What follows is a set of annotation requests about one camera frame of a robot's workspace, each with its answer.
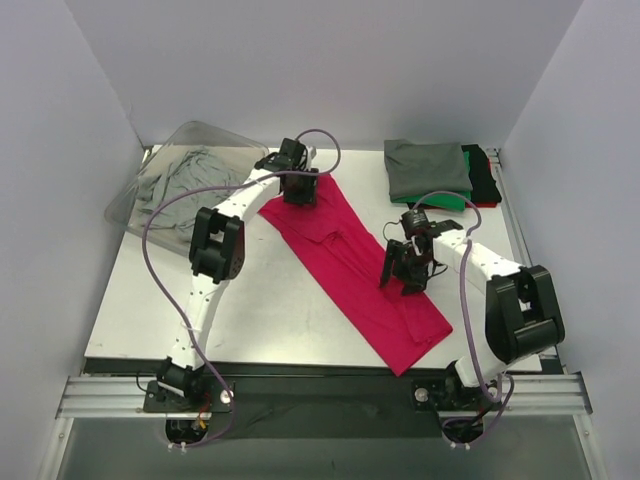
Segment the pink t-shirt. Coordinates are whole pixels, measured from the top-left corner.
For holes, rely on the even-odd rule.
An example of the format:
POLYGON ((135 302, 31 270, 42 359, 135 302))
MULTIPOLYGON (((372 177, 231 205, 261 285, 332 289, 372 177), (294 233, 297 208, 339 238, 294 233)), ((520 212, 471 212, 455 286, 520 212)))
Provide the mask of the pink t-shirt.
POLYGON ((403 295, 395 279, 379 286, 385 251, 332 177, 319 179, 314 206, 278 197, 259 214, 394 375, 404 374, 453 332, 427 295, 403 295))

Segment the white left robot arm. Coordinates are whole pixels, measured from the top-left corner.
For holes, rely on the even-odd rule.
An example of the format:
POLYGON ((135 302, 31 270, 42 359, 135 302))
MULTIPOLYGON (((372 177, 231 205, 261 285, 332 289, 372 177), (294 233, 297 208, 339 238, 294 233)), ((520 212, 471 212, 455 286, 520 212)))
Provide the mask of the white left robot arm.
POLYGON ((177 410, 195 409, 204 396, 204 350, 221 297, 244 265, 246 224, 280 194, 298 205, 315 203, 319 170, 309 166, 312 157, 299 140, 286 138, 277 152, 256 162, 227 199, 196 213, 188 255, 189 298, 180 312, 174 346, 157 373, 159 386, 177 410))

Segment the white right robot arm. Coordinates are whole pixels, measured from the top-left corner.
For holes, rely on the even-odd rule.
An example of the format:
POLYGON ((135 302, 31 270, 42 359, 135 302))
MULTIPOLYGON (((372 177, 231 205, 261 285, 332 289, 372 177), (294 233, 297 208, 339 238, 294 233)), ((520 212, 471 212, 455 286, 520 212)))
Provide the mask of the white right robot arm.
POLYGON ((454 362, 454 376, 443 383, 448 404, 467 407, 478 397, 479 387, 485 388, 513 364, 564 341, 565 326, 546 268, 511 261, 473 241, 457 222, 433 222, 419 209, 405 212, 399 224, 405 239, 387 241, 382 287, 395 278, 403 295, 417 294, 426 290, 439 266, 458 274, 469 354, 454 362), (468 285, 485 298, 482 341, 473 338, 468 285))

